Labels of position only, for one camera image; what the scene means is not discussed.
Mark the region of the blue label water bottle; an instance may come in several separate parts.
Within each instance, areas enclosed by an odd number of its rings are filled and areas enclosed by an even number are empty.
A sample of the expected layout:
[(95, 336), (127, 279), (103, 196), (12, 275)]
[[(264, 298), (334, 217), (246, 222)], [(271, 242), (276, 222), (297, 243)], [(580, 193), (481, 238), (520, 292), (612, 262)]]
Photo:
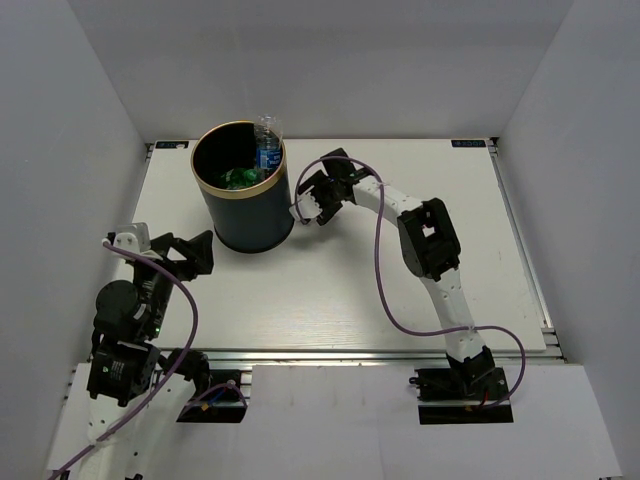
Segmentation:
[(281, 122), (273, 115), (261, 115), (254, 122), (256, 146), (256, 169), (262, 180), (266, 180), (282, 161)]

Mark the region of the green plastic bottle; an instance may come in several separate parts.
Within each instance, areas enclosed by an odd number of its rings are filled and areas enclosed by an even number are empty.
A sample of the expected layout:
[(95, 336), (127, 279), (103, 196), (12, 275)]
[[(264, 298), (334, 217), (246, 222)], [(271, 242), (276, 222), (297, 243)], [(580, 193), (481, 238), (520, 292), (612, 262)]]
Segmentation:
[(221, 188), (226, 190), (241, 190), (253, 187), (262, 180), (262, 174), (255, 168), (237, 167), (220, 176)]

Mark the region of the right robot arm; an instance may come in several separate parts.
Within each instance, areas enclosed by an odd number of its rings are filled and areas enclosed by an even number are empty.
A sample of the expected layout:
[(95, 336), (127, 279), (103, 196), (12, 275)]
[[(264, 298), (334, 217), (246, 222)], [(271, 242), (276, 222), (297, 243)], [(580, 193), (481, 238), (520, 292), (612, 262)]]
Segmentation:
[[(442, 336), (453, 390), (466, 399), (484, 394), (495, 361), (476, 328), (461, 285), (461, 245), (444, 202), (404, 194), (385, 183), (372, 167), (338, 149), (303, 169), (294, 187), (291, 213), (303, 224), (324, 225), (345, 203), (376, 214), (374, 276), (391, 324), (412, 337)], [(383, 221), (397, 229), (402, 260), (429, 294), (440, 323), (436, 331), (404, 327), (391, 312), (381, 276)]]

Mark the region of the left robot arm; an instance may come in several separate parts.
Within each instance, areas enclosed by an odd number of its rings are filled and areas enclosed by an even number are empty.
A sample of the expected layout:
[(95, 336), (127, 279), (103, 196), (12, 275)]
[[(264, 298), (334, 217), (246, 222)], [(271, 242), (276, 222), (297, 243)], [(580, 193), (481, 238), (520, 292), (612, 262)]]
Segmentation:
[(213, 233), (150, 238), (144, 223), (108, 233), (103, 246), (133, 269), (98, 293), (87, 382), (88, 444), (52, 479), (148, 479), (189, 399), (205, 396), (211, 374), (189, 335), (163, 356), (159, 336), (173, 289), (213, 271)]

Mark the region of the black bin with gold rim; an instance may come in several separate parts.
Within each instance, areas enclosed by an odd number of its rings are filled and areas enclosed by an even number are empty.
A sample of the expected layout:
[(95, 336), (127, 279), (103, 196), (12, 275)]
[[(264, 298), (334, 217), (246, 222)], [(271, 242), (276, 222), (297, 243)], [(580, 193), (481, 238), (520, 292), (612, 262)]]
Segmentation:
[(256, 169), (254, 123), (233, 121), (214, 127), (195, 144), (190, 165), (212, 218), (214, 231), (228, 248), (261, 253), (282, 243), (291, 233), (291, 193), (286, 149), (266, 180), (241, 190), (221, 188), (220, 176), (233, 168)]

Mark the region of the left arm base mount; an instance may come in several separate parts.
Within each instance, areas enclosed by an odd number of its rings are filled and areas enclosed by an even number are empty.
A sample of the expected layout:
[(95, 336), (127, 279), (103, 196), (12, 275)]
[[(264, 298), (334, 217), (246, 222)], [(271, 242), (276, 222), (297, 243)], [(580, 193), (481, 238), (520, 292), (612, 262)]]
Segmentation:
[(245, 417), (250, 398), (249, 370), (214, 369), (209, 380), (199, 387), (180, 416), (179, 423), (239, 424)]

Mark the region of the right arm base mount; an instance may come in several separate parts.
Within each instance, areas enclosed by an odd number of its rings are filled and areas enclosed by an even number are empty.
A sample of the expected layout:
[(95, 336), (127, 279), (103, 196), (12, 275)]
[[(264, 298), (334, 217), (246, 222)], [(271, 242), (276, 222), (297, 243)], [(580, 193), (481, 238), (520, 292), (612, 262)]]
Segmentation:
[(469, 392), (445, 368), (417, 369), (408, 383), (417, 391), (421, 425), (509, 424), (514, 421), (508, 400), (491, 404), (508, 393), (506, 376), (496, 368)]

